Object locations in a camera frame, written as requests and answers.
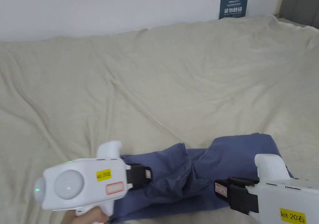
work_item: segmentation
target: white handheld controller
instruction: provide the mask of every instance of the white handheld controller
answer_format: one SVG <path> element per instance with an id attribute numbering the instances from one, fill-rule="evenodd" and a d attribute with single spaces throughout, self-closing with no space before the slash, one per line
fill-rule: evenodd
<path id="1" fill-rule="evenodd" d="M 97 158 L 76 159 L 46 169 L 35 183 L 35 199 L 47 210 L 76 210 L 82 215 L 99 206 L 111 216 L 114 200 L 151 181 L 150 168 L 125 164 L 120 148 L 120 141 L 111 141 L 98 148 Z"/>

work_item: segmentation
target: crumpled blue fabric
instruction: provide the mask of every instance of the crumpled blue fabric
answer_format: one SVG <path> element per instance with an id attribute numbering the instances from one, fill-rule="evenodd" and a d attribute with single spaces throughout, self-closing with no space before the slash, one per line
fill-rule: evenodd
<path id="1" fill-rule="evenodd" d="M 218 137 L 204 149 L 178 143 L 160 152 L 124 155 L 126 163 L 150 167 L 153 180 L 116 200 L 111 222 L 226 207 L 214 194 L 214 181 L 230 176 L 257 179 L 256 154 L 280 155 L 272 137 L 260 133 Z"/>

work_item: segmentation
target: bed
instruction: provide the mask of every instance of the bed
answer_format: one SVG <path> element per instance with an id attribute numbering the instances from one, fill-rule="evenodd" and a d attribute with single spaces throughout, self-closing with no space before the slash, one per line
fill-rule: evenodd
<path id="1" fill-rule="evenodd" d="M 45 168 L 219 136 L 270 134 L 291 172 L 319 177 L 319 31 L 246 17 L 111 36 L 0 44 L 0 216 L 60 223 L 32 196 Z M 228 208 L 128 223 L 255 223 Z"/>

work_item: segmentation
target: red label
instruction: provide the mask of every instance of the red label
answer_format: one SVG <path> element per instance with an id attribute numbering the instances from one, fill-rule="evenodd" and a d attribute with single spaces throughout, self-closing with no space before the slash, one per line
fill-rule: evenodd
<path id="1" fill-rule="evenodd" d="M 124 191 L 124 183 L 123 182 L 112 183 L 112 184 L 106 185 L 106 194 L 107 195 L 119 193 L 122 191 Z"/>
<path id="2" fill-rule="evenodd" d="M 224 187 L 223 185 L 215 183 L 215 192 L 227 197 L 227 187 Z"/>

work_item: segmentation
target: finger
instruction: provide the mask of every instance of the finger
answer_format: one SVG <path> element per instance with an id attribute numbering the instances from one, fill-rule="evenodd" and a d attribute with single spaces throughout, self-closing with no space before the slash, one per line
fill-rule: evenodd
<path id="1" fill-rule="evenodd" d="M 100 207 L 95 207 L 78 216 L 72 224 L 92 224 L 94 222 L 105 223 L 108 220 L 108 216 L 102 211 L 102 209 Z"/>

